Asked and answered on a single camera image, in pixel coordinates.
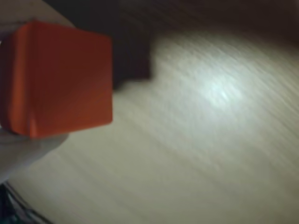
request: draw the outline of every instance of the orange block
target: orange block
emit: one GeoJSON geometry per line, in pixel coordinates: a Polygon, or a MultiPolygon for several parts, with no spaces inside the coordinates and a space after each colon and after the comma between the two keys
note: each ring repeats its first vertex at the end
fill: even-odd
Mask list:
{"type": "Polygon", "coordinates": [[[40,138],[112,121],[109,37],[30,22],[0,45],[0,123],[40,138]]]}

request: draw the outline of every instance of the wood grain surface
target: wood grain surface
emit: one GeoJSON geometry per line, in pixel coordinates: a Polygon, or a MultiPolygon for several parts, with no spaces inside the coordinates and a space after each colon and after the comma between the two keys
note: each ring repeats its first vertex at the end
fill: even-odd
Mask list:
{"type": "Polygon", "coordinates": [[[224,2],[122,1],[152,79],[11,178],[21,195],[57,224],[299,223],[296,4],[224,2]]]}

